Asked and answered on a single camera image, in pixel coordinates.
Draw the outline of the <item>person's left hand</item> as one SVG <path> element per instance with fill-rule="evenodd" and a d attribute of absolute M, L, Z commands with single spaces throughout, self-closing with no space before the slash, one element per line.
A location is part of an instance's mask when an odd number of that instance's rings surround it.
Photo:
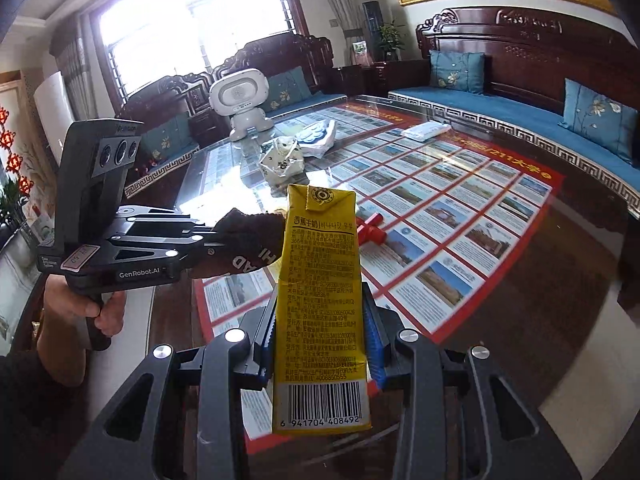
<path fill-rule="evenodd" d="M 124 327 L 126 292 L 114 292 L 100 307 L 86 296 L 76 294 L 61 275 L 49 275 L 44 288 L 43 303 L 48 312 L 67 323 L 92 318 L 103 335 L 113 337 Z"/>

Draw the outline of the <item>person's left forearm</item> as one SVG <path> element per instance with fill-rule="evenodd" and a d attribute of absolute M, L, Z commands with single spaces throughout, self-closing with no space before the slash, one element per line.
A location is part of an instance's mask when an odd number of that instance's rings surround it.
<path fill-rule="evenodd" d="M 87 342 L 84 316 L 44 311 L 37 354 L 44 369 L 60 385 L 75 388 L 84 381 Z"/>

